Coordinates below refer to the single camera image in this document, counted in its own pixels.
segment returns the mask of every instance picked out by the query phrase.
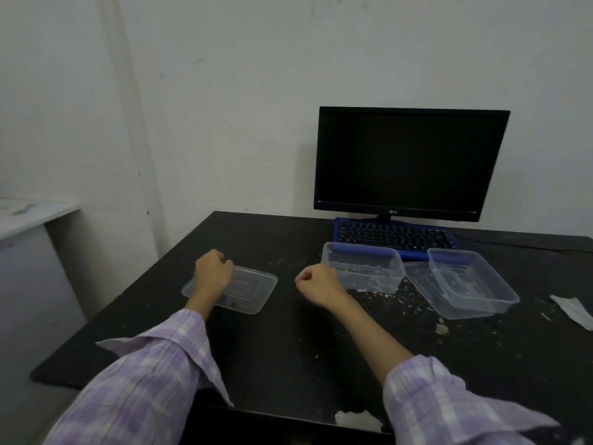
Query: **sleeve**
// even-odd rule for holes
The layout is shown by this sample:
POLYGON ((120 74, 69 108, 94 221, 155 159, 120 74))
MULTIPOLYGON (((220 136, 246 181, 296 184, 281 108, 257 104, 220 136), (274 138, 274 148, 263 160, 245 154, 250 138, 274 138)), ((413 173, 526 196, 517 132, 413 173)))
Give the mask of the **sleeve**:
POLYGON ((183 309, 137 337, 98 345, 120 359, 98 374, 57 421, 45 445, 177 444, 198 389, 232 405, 201 316, 183 309))
POLYGON ((516 403, 477 396, 434 357, 415 356, 391 370, 383 401, 398 445, 530 444, 518 431, 558 426, 516 403))

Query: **monitor screen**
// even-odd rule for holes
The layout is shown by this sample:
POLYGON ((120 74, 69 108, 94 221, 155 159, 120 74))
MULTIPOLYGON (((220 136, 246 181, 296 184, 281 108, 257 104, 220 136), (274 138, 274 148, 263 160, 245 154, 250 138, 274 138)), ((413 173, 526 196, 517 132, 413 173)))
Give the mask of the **monitor screen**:
POLYGON ((478 221, 508 117, 322 107, 315 209, 478 221))

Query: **clear plastic container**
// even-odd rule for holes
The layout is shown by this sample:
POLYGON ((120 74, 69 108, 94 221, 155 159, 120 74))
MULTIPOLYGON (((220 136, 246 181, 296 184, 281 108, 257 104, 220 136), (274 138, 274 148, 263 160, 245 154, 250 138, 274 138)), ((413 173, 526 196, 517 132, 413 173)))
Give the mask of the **clear plastic container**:
POLYGON ((400 255, 392 248, 327 242, 322 264, 336 269, 345 289, 394 294, 406 276, 400 255))
POLYGON ((519 302, 515 291, 478 253, 429 248, 429 266, 452 306, 502 313, 519 302))
MULTIPOLYGON (((245 314, 257 314, 262 310, 277 282, 278 277, 271 273, 235 266, 233 278, 218 299, 217 306, 245 314)), ((193 279, 183 286, 182 294, 189 297, 192 290, 193 279)))
POLYGON ((406 262, 406 276, 437 314, 447 320, 475 319, 491 316, 493 312, 471 311, 451 306, 437 283, 427 261, 406 262))

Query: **keyboard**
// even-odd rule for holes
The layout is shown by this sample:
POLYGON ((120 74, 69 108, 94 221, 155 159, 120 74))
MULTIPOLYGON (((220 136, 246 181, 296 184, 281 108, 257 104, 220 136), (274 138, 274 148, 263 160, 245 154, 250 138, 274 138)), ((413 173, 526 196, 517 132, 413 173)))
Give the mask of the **keyboard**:
POLYGON ((334 241, 393 248, 403 259, 428 260, 428 248, 459 248, 443 228, 336 218, 334 241))

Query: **black cable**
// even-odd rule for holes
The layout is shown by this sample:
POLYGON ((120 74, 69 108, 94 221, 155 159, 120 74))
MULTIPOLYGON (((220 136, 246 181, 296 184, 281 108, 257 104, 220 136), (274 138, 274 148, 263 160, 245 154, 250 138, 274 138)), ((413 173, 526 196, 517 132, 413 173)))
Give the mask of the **black cable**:
POLYGON ((454 236, 457 237, 461 237, 463 239, 467 239, 467 240, 471 240, 474 242, 478 242, 478 243, 485 243, 485 244, 491 244, 491 245, 502 245, 502 246, 507 246, 507 247, 516 247, 516 248, 531 248, 532 250, 545 250, 547 252, 578 252, 578 253, 586 253, 586 254, 593 254, 593 252, 587 252, 584 250, 577 250, 575 248, 544 248, 544 247, 533 247, 530 245, 517 245, 517 244, 512 244, 512 243, 506 243, 506 242, 493 242, 490 240, 480 240, 480 239, 474 239, 473 237, 467 237, 466 235, 461 235, 461 234, 457 234, 456 232, 452 232, 451 234, 453 234, 454 236))

